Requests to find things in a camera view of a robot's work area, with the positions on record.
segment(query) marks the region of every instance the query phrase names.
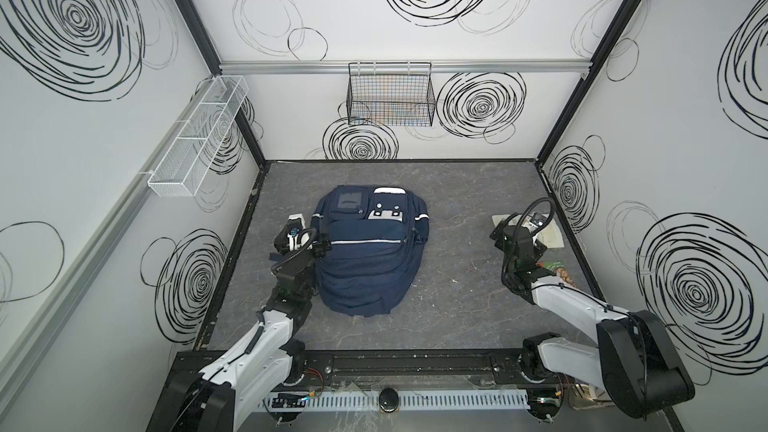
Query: wire basket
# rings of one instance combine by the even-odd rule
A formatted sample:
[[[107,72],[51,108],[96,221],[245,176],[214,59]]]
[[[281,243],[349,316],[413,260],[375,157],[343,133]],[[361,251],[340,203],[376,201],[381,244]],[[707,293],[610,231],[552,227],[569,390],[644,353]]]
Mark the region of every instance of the wire basket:
[[[243,76],[218,76],[208,84],[202,100],[147,181],[156,194],[197,194],[247,92]]]
[[[432,126],[437,101],[430,62],[351,62],[346,114],[351,126]]]

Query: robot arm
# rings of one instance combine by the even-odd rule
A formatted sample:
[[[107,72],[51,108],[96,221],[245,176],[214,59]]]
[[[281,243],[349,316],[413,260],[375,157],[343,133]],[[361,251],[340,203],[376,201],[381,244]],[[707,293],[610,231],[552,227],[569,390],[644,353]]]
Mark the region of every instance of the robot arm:
[[[509,225],[491,234],[504,251],[502,283],[531,304],[556,313],[583,331],[596,348],[546,333],[523,341],[521,367],[529,380],[563,373],[606,390],[632,418],[694,397],[694,384],[664,324],[648,311],[630,312],[571,287],[536,262],[546,251],[537,234],[552,220],[533,212],[540,198]]]
[[[275,248],[284,259],[272,267],[277,285],[256,324],[198,373],[176,374],[160,395],[148,432],[232,432],[275,386],[302,379],[304,344],[293,335],[312,308],[314,261],[330,250],[330,241],[296,215],[275,238]]]

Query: black frame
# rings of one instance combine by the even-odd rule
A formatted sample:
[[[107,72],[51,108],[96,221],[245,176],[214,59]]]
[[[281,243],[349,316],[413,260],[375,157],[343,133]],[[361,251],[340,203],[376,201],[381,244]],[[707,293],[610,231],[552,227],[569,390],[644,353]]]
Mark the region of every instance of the black frame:
[[[291,162],[295,164],[357,164],[365,162],[366,164],[389,164],[393,162],[401,163],[444,163],[444,162],[536,162],[535,158],[451,158],[446,160],[444,158],[398,158],[391,160],[388,158],[371,158],[368,160],[344,160],[344,159],[299,159],[299,160],[282,160],[281,162]]]
[[[208,36],[205,26],[203,24],[200,15],[197,13],[197,9],[192,0],[175,0],[179,7],[184,21],[187,23],[192,37],[197,43],[197,47],[200,50],[209,70],[213,74],[221,74],[221,62],[214,48],[214,44]],[[571,226],[566,220],[563,213],[562,206],[553,194],[552,187],[544,174],[544,164],[552,154],[552,151],[557,146],[559,140],[562,138],[563,133],[568,127],[571,119],[578,110],[581,102],[587,95],[587,92],[592,87],[592,84],[598,78],[598,75],[608,60],[610,52],[619,41],[624,28],[629,23],[632,15],[639,7],[642,0],[623,0],[619,6],[618,12],[611,21],[606,34],[603,36],[598,48],[596,49],[594,56],[592,57],[592,67],[589,74],[586,75],[576,85],[574,91],[571,93],[570,98],[565,104],[560,117],[554,124],[552,131],[548,138],[544,142],[542,150],[539,152],[536,158],[509,158],[509,159],[458,159],[458,160],[441,160],[441,159],[422,159],[422,160],[382,160],[373,162],[533,162],[538,171],[539,177],[544,184],[544,188],[547,190],[547,194],[553,199],[555,204],[555,212],[560,219],[560,224],[565,231],[565,235],[568,241],[571,243],[571,247],[576,254],[576,258],[584,271],[584,274],[589,283],[592,294],[598,298],[604,298],[600,287],[595,280],[594,274],[589,266],[584,252],[576,239]],[[200,332],[195,341],[194,350],[178,353],[178,358],[174,362],[176,364],[184,364],[184,368],[191,368],[190,370],[199,370],[212,360],[218,358],[223,351],[219,350],[205,350],[207,348],[210,336],[213,333],[214,326],[216,324],[216,318],[221,305],[224,301],[226,289],[229,286],[232,274],[237,263],[237,259],[240,256],[240,250],[243,247],[245,236],[250,225],[250,221],[254,214],[254,209],[259,199],[259,194],[264,184],[264,179],[269,171],[272,161],[266,160],[264,153],[259,147],[258,141],[255,138],[253,130],[247,123],[243,114],[238,113],[235,117],[240,133],[251,150],[251,153],[259,167],[259,175],[254,184],[254,190],[251,192],[251,197],[246,204],[243,217],[240,220],[240,224],[237,228],[236,235],[230,252],[227,255],[224,270],[216,285],[216,291],[211,300],[211,303],[206,312],[206,316],[203,322]],[[340,160],[296,160],[291,162],[358,162],[358,161],[340,161]],[[536,384],[531,384],[527,381],[521,381],[516,357],[519,355],[520,349],[469,349],[469,350],[308,350],[308,359],[310,362],[319,364],[320,366],[327,367],[332,365],[332,374],[334,377],[352,377],[356,375],[364,375],[365,373],[376,373],[380,375],[413,375],[413,374],[461,374],[467,373],[479,373],[494,377],[494,381],[499,384],[519,384],[521,388],[536,388]],[[539,386],[540,388],[552,387],[549,382],[545,382]],[[677,419],[674,411],[669,408],[664,411],[670,422],[670,426],[673,430],[682,431],[683,428]]]

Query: white wall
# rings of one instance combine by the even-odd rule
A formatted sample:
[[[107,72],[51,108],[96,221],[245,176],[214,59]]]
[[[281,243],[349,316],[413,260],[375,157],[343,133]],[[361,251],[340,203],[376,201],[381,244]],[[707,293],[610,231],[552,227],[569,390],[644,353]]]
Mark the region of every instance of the white wall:
[[[591,58],[621,2],[194,1],[224,61]],[[382,121],[362,132],[355,128],[348,131],[356,138],[349,147],[357,145],[358,153],[342,156],[323,151],[322,138],[330,126],[339,125],[332,122],[340,118],[337,109],[346,99],[346,76],[253,76],[249,84],[258,122],[264,127],[266,158],[536,157],[578,74],[524,74],[520,80],[525,82],[526,91],[519,116],[514,107],[495,102],[494,86],[482,83],[493,80],[501,83],[497,88],[505,88],[517,78],[492,74],[478,79],[478,75],[468,78],[479,82],[474,108],[467,105],[452,112],[450,103],[440,102],[439,92],[451,77],[436,74],[432,79],[438,115],[431,129],[407,129]],[[516,95],[521,101],[522,94]],[[477,104],[485,100],[492,105],[479,110]],[[460,132],[456,122],[468,123],[470,136]],[[484,129],[487,133],[472,132]],[[358,141],[360,135],[371,134],[375,137],[370,140],[376,145],[370,146],[365,139],[360,139],[362,144]],[[288,136],[291,144],[285,143]],[[379,153],[381,142],[386,142],[386,150]]]
[[[173,0],[42,2],[0,0],[0,366],[207,75]]]
[[[0,9],[3,366],[208,71],[173,0]],[[228,137],[197,197],[149,197],[0,430],[146,427],[256,177],[240,134]]]
[[[651,3],[544,170],[608,300],[658,314],[702,384],[684,428],[764,430],[768,6]]]
[[[269,159],[533,158],[579,74],[433,74],[431,127],[346,125],[344,75],[247,80]]]
[[[318,60],[325,42],[314,31],[306,31],[306,43],[296,32],[296,58],[287,48],[300,27],[322,34],[331,60],[576,57],[571,32],[600,0],[422,1],[194,0],[222,60]]]
[[[176,352],[192,347],[255,178],[247,152],[230,173],[208,172],[207,204],[149,197],[0,431],[145,430]]]

